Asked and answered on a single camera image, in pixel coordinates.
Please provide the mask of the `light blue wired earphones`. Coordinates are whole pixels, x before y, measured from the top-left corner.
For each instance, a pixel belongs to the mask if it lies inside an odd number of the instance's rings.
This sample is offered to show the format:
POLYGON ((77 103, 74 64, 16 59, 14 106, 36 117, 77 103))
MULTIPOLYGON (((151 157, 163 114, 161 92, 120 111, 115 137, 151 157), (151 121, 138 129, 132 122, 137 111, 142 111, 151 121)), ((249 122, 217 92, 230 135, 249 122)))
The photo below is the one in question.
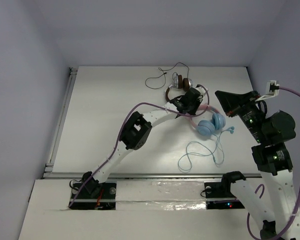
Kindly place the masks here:
POLYGON ((200 160, 203 158, 210 159, 217 167, 221 167, 225 160, 224 149, 221 143, 221 136, 225 132, 233 134, 234 126, 219 130, 210 136, 205 136, 204 140, 213 144, 208 147, 204 141, 190 141, 185 147, 185 153, 179 158, 177 167, 182 173, 189 173, 193 168, 192 158, 200 160))

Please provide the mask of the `pink blue cat-ear headphones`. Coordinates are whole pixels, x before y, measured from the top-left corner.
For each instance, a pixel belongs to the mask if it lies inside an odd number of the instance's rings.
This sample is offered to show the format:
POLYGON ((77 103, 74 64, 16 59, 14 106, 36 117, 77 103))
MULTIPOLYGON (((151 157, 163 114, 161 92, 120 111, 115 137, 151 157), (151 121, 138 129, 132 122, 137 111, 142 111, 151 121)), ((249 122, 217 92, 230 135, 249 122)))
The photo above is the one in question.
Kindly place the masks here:
POLYGON ((225 127, 225 116, 222 115, 215 107, 208 104, 202 104, 198 110, 207 110, 208 112, 213 113, 211 120, 201 120, 198 124, 196 124, 192 118, 189 118, 190 124, 198 131, 200 135, 209 137, 216 131, 225 127))

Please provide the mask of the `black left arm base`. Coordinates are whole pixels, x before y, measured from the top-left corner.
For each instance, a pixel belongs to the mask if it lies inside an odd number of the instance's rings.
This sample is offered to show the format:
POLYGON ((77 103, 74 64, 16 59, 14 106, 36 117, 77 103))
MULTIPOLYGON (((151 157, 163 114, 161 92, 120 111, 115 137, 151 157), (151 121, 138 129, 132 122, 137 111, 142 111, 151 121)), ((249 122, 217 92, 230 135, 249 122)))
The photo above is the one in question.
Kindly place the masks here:
POLYGON ((82 189, 69 208, 71 210, 115 210, 116 187, 117 184, 114 182, 104 183, 95 197, 82 189))

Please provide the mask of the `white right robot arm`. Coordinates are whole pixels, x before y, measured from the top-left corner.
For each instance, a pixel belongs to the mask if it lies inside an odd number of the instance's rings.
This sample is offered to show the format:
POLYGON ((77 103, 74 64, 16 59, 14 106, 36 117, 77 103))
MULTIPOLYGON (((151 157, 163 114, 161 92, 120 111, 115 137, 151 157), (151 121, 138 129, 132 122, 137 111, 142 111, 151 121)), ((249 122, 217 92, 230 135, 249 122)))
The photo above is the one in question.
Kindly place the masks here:
POLYGON ((267 116, 267 105, 256 91, 235 94, 217 90, 215 95, 225 114, 231 118, 239 116, 256 140, 252 157, 268 190, 272 209, 238 171, 223 175, 221 192, 235 196, 243 204, 262 240, 300 240, 300 194, 294 191, 292 160, 285 146, 296 136, 294 119, 280 110, 267 116))

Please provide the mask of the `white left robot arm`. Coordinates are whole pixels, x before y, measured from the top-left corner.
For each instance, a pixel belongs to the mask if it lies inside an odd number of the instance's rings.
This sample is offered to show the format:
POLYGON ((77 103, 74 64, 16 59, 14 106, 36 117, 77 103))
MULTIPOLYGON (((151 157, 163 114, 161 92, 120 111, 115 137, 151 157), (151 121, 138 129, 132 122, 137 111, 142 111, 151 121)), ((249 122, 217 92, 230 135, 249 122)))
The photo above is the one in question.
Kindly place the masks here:
POLYGON ((75 200, 82 191, 89 197, 96 197, 113 168, 128 154, 140 149, 146 143, 153 128, 179 116, 196 117, 205 94, 207 90, 197 86, 163 106, 141 102, 133 107, 122 123, 112 152, 93 171, 83 174, 81 185, 73 199, 75 200))

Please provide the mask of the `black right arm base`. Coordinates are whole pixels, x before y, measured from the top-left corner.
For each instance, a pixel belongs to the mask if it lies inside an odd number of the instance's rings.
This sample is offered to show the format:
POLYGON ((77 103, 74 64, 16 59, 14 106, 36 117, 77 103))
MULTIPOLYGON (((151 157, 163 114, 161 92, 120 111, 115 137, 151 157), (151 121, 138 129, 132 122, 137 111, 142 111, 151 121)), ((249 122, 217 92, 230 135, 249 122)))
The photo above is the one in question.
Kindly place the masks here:
POLYGON ((243 204, 221 182, 205 182, 200 193, 207 210, 243 209, 243 204))

